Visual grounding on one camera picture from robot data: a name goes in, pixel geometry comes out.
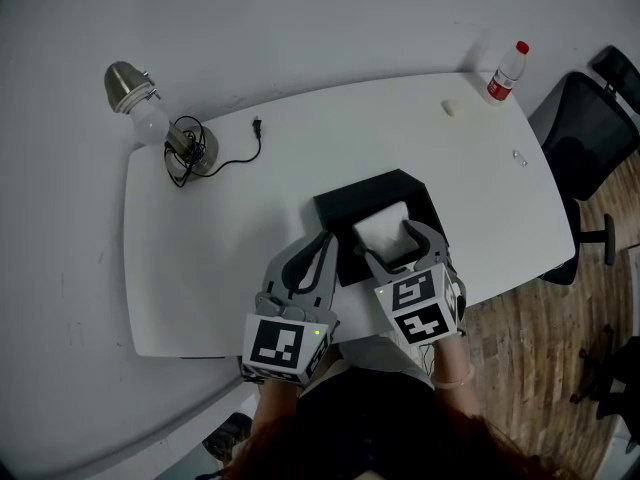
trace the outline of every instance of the person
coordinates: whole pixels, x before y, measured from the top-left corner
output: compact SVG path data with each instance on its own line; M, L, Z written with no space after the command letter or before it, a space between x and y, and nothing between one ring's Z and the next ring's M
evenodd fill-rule
M300 397L265 380L251 437L223 478L554 478L481 417L462 338L434 348L432 379L373 336L340 344L341 358Z

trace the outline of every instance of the black office chair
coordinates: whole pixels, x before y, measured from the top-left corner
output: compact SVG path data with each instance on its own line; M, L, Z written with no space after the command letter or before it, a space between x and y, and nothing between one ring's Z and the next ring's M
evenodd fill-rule
M618 55L615 61L620 64ZM601 68L608 68L608 72L607 69L601 69L601 72L611 78L610 84L621 84L621 77L611 74L619 73L621 68L614 66L606 56L600 56L599 62ZM625 65L627 74L631 73L628 66ZM632 83L626 82L623 87L626 94L635 94ZM529 118L556 180L576 248L572 259L540 276L545 281L564 285L573 282L581 243L603 242L605 263L613 265L615 261L613 218L605 214L603 230L582 233L580 206L574 200L585 201L591 197L609 174L640 145L637 127L616 102L612 91L610 85L603 89L583 73L570 73Z
M607 349L601 363L589 356L586 350L580 350L580 358L595 370L595 378L580 395L571 395L570 402L578 404L589 396L599 402L598 419L619 414L631 434L627 447L630 451L640 440L640 337L632 337L612 353L613 330L606 326L605 332L608 334ZM614 379L625 384L623 393L610 393Z

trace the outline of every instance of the white wall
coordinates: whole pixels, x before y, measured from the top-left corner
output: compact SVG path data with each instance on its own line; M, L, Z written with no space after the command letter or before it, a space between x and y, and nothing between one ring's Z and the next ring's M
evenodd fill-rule
M640 0L0 0L0 458L21 477L77 466L235 374L231 361L133 352L121 251L133 137L107 105L111 62L150 70L172 117L204 120L456 70L474 43L500 56L524 39L516 94L530 113L609 43L640 65L639 11Z

